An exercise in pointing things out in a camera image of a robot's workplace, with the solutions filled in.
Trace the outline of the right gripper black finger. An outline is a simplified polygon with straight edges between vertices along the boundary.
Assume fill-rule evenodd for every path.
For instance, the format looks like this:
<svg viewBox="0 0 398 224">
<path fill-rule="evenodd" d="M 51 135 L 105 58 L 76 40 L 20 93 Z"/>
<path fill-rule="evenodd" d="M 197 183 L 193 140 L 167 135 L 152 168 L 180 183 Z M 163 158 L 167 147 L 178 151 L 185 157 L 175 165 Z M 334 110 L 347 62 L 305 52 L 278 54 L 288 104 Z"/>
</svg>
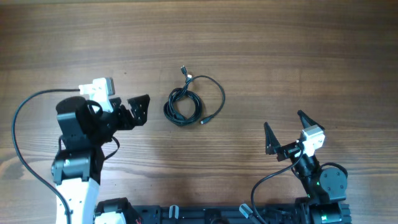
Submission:
<svg viewBox="0 0 398 224">
<path fill-rule="evenodd" d="M 272 128 L 269 126 L 268 122 L 264 123 L 264 130 L 266 135 L 266 154 L 276 154 L 279 151 L 281 145 L 277 140 Z"/>
<path fill-rule="evenodd" d="M 322 131 L 325 130 L 325 128 L 318 124 L 316 121 L 314 121 L 312 118 L 310 118 L 307 114 L 305 114 L 302 110 L 298 110 L 297 114 L 300 118 L 301 124 L 304 128 L 309 128 L 311 126 L 317 125 Z"/>
</svg>

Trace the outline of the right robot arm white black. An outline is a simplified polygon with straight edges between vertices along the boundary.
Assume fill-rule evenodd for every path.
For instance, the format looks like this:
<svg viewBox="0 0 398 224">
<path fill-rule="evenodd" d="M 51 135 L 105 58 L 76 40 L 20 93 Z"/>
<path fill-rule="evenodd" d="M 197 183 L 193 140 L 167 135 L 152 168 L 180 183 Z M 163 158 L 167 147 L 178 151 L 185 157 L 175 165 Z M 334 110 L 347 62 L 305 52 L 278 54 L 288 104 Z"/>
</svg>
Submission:
<svg viewBox="0 0 398 224">
<path fill-rule="evenodd" d="M 297 112 L 303 129 L 300 137 L 287 145 L 281 145 L 269 123 L 264 123 L 266 154 L 277 156 L 277 160 L 290 160 L 289 170 L 303 185 L 306 197 L 283 208 L 264 210 L 265 216 L 275 213 L 292 223 L 350 223 L 349 206 L 346 200 L 348 171 L 334 162 L 320 164 L 315 151 L 323 146 L 325 128 L 303 111 Z"/>
</svg>

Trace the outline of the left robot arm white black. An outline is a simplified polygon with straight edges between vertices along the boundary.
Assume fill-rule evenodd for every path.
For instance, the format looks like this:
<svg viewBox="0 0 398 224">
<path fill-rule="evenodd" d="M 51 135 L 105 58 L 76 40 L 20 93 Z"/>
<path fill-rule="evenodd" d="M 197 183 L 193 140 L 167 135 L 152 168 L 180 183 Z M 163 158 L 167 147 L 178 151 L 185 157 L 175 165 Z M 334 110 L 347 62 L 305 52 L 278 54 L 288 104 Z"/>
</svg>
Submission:
<svg viewBox="0 0 398 224">
<path fill-rule="evenodd" d="M 94 223 L 98 189 L 103 163 L 108 159 L 102 146 L 114 141 L 116 131 L 132 130 L 147 121 L 149 95 L 131 98 L 126 109 L 120 98 L 110 101 L 111 112 L 82 96 L 73 96 L 57 106 L 57 121 L 65 149 L 59 149 L 52 164 L 56 189 L 68 208 L 57 210 L 57 222 L 62 215 L 70 223 Z"/>
</svg>

